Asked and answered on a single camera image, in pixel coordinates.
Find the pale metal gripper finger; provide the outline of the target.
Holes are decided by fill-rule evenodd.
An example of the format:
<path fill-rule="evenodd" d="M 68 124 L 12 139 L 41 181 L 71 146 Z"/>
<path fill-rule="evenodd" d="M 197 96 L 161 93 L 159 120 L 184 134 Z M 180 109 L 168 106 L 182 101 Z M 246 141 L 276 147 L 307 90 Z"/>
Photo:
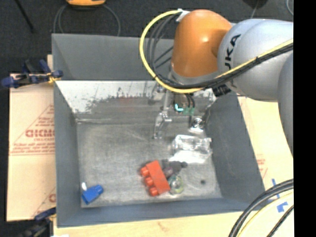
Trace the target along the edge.
<path fill-rule="evenodd" d="M 167 127 L 172 122 L 168 112 L 162 112 L 162 127 Z"/>
<path fill-rule="evenodd" d="M 162 137 L 161 131 L 162 126 L 164 123 L 164 115 L 163 113 L 159 113 L 157 117 L 155 118 L 155 125 L 154 125 L 154 139 L 160 139 Z"/>

